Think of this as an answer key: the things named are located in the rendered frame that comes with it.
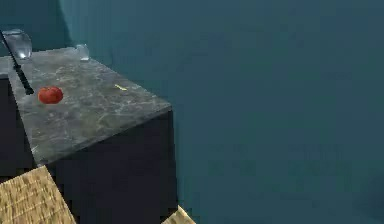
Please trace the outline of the black cabinet with marble top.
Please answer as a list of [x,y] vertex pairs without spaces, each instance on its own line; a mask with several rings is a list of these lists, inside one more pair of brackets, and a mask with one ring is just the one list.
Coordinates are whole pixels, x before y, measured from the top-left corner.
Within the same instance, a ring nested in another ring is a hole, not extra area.
[[0,57],[34,162],[78,224],[161,224],[176,211],[170,103],[72,48],[35,52],[20,65],[34,90],[64,94],[48,105],[26,95],[10,58]]

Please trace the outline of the small clear glass cup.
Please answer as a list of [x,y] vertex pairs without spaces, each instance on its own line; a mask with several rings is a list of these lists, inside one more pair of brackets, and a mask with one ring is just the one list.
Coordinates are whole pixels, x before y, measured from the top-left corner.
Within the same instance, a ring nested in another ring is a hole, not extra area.
[[88,61],[90,56],[89,56],[89,49],[86,44],[78,44],[76,46],[79,58],[82,61]]

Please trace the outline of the red tomato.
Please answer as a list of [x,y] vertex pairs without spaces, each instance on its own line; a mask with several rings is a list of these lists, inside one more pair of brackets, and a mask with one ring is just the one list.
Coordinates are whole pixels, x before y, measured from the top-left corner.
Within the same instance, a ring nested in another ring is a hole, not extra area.
[[64,94],[57,86],[42,87],[38,91],[38,99],[43,104],[57,104],[64,97]]

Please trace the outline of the black long-handled utensil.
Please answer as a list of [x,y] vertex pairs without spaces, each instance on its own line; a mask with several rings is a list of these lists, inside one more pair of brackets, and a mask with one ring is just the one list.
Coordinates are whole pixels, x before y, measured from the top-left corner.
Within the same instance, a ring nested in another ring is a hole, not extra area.
[[12,59],[12,63],[13,63],[13,70],[17,73],[19,79],[20,79],[20,82],[22,83],[24,89],[25,89],[25,94],[26,95],[32,95],[34,93],[34,90],[33,88],[30,86],[21,66],[18,64],[12,50],[11,50],[11,47],[9,46],[4,34],[3,34],[3,31],[0,30],[0,37],[1,37],[1,40],[2,42],[4,43],[4,46],[5,48],[7,49],[11,59]]

